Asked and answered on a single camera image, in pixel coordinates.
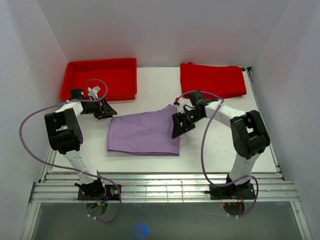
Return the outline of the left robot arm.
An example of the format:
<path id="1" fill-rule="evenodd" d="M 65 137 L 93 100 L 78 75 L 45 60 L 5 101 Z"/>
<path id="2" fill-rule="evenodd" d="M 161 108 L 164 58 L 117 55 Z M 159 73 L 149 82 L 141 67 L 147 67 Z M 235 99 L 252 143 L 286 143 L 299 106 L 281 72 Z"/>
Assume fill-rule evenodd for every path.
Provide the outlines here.
<path id="1" fill-rule="evenodd" d="M 44 120 L 51 148 L 58 151 L 76 169 L 80 183 L 75 186 L 79 188 L 79 193 L 89 200 L 106 200 L 112 196 L 112 191 L 98 178 L 98 170 L 81 152 L 84 138 L 78 116 L 93 115 L 96 119 L 103 120 L 112 118 L 117 112 L 105 98 L 99 98 L 99 86 L 89 87 L 87 90 L 88 95 L 85 96 L 82 89 L 72 89 L 71 99 L 58 110 L 47 113 Z"/>

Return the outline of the aluminium frame rail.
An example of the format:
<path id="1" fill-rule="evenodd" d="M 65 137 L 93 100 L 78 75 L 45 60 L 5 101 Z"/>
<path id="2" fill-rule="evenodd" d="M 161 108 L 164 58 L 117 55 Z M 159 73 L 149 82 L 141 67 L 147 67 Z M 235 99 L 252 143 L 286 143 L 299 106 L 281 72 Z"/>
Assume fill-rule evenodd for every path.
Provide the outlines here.
<path id="1" fill-rule="evenodd" d="M 293 181 L 285 181 L 279 172 L 254 174 L 260 202 L 296 202 L 300 196 Z M 106 174 L 121 185 L 123 203 L 204 203 L 209 183 L 202 174 Z M 49 173 L 35 183 L 31 203 L 75 203 L 79 189 L 75 173 Z"/>

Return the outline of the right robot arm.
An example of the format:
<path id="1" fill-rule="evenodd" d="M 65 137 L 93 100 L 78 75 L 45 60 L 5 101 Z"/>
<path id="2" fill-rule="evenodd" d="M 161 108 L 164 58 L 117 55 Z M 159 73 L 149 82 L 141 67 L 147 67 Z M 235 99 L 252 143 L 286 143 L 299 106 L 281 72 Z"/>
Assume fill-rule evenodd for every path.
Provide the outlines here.
<path id="1" fill-rule="evenodd" d="M 232 144 L 236 152 L 234 164 L 227 174 L 225 183 L 208 181 L 206 194 L 212 200 L 245 198 L 258 195 L 253 188 L 251 175 L 259 156 L 270 146 L 271 140 L 260 113 L 256 110 L 242 111 L 224 105 L 224 99 L 211 93 L 204 97 L 205 91 L 186 92 L 191 105 L 172 115 L 172 138 L 177 138 L 196 127 L 202 119 L 216 120 L 231 130 Z"/>

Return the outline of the purple trousers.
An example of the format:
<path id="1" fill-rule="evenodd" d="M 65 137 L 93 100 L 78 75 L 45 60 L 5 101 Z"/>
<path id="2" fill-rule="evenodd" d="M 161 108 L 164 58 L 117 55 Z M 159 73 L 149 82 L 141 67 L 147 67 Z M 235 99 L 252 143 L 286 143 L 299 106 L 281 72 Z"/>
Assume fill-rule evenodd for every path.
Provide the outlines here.
<path id="1" fill-rule="evenodd" d="M 180 139 L 172 138 L 171 104 L 157 110 L 112 118 L 107 134 L 107 150 L 132 155 L 179 156 Z"/>

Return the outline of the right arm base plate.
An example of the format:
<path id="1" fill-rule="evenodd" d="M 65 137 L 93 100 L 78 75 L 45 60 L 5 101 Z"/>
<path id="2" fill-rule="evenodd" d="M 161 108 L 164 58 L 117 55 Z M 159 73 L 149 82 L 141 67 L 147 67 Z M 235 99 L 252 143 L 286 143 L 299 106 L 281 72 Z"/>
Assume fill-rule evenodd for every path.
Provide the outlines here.
<path id="1" fill-rule="evenodd" d="M 211 200 L 254 200 L 256 193 L 252 183 L 242 185 L 230 185 L 226 187 L 209 186 L 205 192 Z"/>

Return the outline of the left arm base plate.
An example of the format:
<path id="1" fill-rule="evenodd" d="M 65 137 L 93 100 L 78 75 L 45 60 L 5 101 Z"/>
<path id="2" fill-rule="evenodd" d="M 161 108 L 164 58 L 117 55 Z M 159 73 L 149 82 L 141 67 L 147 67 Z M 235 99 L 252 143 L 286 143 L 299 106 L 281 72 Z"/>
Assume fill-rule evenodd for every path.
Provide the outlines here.
<path id="1" fill-rule="evenodd" d="M 118 201 L 122 191 L 122 186 L 117 185 L 117 188 L 113 184 L 105 184 L 104 187 L 101 185 L 95 186 L 92 184 L 75 184 L 78 189 L 77 200 L 78 201 Z"/>

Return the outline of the red plastic tray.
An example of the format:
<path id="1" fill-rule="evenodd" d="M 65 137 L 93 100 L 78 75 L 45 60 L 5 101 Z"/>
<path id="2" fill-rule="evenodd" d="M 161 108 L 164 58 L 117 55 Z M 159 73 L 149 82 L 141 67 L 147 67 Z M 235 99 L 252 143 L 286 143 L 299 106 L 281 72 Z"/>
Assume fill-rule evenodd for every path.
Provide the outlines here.
<path id="1" fill-rule="evenodd" d="M 67 64 L 60 98 L 71 98 L 72 89 L 82 89 L 88 95 L 88 88 L 100 87 L 98 96 L 106 94 L 108 102 L 131 101 L 137 94 L 137 59 L 116 58 L 72 61 Z"/>

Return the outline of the folded red trousers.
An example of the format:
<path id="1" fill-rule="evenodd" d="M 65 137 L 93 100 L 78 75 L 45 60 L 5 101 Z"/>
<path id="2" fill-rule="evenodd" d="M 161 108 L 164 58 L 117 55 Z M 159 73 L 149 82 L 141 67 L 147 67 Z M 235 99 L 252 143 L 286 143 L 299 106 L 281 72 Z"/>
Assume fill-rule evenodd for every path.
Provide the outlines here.
<path id="1" fill-rule="evenodd" d="M 247 88 L 242 68 L 238 66 L 207 66 L 192 62 L 180 65 L 180 84 L 182 93 L 205 91 L 223 99 L 242 97 Z"/>

